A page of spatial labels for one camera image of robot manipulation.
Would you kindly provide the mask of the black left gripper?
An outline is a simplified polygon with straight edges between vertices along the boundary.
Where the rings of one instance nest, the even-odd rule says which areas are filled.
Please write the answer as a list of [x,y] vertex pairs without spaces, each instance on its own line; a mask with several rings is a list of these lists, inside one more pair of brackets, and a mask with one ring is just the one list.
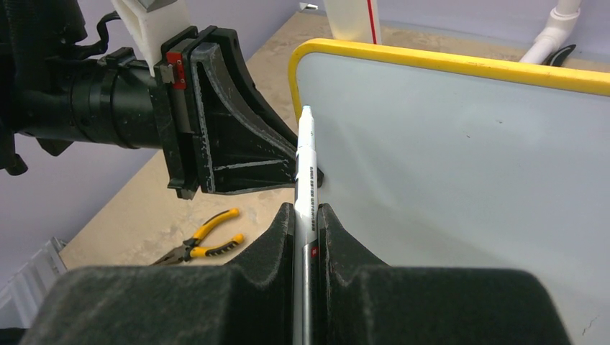
[[296,182],[296,133],[255,87],[234,29],[187,27],[160,47],[151,90],[168,169],[181,199]]

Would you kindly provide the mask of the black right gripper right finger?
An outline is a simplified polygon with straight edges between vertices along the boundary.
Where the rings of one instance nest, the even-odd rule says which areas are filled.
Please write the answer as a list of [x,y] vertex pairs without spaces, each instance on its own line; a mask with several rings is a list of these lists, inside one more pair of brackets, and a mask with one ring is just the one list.
[[569,344],[532,274],[474,267],[395,267],[319,207],[320,344]]

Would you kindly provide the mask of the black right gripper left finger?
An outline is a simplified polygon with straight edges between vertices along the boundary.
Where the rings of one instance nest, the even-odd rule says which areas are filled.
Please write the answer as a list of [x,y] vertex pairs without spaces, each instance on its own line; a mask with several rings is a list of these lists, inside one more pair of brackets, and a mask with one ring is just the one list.
[[290,344],[294,210],[223,265],[81,267],[49,292],[23,344]]

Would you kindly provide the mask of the white green marker pen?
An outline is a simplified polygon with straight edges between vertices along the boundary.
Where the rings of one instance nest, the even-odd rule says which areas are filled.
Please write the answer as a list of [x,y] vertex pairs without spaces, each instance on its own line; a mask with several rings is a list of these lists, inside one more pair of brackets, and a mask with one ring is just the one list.
[[299,118],[295,179],[295,232],[293,259],[294,344],[316,341],[316,297],[318,290],[318,174],[312,109],[302,108]]

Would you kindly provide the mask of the yellow framed whiteboard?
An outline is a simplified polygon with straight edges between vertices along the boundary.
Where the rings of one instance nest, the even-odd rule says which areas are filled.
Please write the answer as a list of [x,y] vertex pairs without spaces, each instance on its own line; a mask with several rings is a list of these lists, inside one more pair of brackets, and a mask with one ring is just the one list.
[[609,74],[312,39],[288,77],[319,193],[391,265],[502,267],[609,342]]

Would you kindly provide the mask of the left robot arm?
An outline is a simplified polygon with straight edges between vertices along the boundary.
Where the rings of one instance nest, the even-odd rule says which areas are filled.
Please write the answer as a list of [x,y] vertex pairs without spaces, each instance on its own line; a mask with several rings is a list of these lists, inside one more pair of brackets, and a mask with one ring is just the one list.
[[163,152],[182,199],[293,187],[297,136],[257,90],[237,32],[192,25],[184,1],[115,1],[83,43],[77,1],[1,3],[1,169],[15,137]]

